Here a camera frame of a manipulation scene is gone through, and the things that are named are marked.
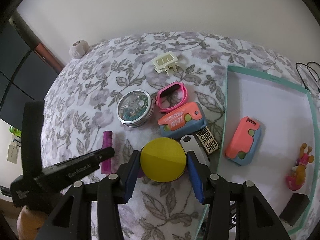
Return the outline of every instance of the paper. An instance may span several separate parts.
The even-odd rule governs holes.
[[[12,162],[14,164],[17,164],[18,160],[18,147],[15,147],[13,145],[9,145],[8,149],[8,159],[9,162]]]

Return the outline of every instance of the blue gripper pad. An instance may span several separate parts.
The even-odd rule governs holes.
[[[196,170],[195,164],[192,161],[192,158],[189,153],[187,153],[187,170],[189,173],[189,179],[192,184],[193,191],[197,200],[202,204],[204,201],[204,194],[202,188],[202,182],[200,180],[199,174]]]
[[[124,192],[124,200],[127,203],[128,200],[132,197],[134,187],[136,185],[138,172],[140,169],[140,155],[141,152],[139,152],[133,162],[132,168],[129,172],[129,176],[127,179],[127,182],[125,184],[125,192]]]

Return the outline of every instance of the white wall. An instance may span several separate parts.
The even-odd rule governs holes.
[[[12,133],[9,132],[10,125],[0,119],[0,185],[10,188],[10,184],[22,174],[21,152],[18,153],[17,164],[7,161],[8,148],[11,142]],[[11,201],[10,197],[0,192],[0,198]]]
[[[10,226],[11,230],[18,236],[18,229],[17,229],[17,219],[8,218],[4,216],[5,220],[7,220],[8,225]]]
[[[320,27],[302,0],[24,0],[18,12],[63,63],[78,39],[205,31],[320,62]]]

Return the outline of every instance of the pink smartwatch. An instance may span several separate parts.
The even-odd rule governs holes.
[[[182,90],[182,99],[181,101],[170,108],[162,108],[161,106],[161,99],[166,97],[167,95],[170,95],[174,91],[181,89]],[[186,87],[183,85],[183,83],[180,83],[178,81],[171,83],[170,85],[166,86],[165,88],[162,88],[161,90],[158,91],[157,96],[156,96],[156,105],[160,108],[160,113],[161,114],[167,114],[170,113],[171,111],[177,109],[178,107],[184,105],[188,100],[188,90]]]

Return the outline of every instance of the metal bolt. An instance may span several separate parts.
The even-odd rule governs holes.
[[[73,184],[74,187],[81,187],[82,186],[82,181],[78,180]]]
[[[109,176],[108,176],[109,179],[116,179],[118,178],[118,174],[116,173],[111,173]]]
[[[245,184],[247,185],[247,187],[253,187],[253,186],[254,186],[254,183],[253,183],[253,181],[251,181],[251,180],[247,180],[247,181],[245,182]]]
[[[219,175],[218,175],[218,174],[211,174],[211,175],[210,175],[210,179],[212,179],[212,180],[218,180],[218,179],[219,179]]]

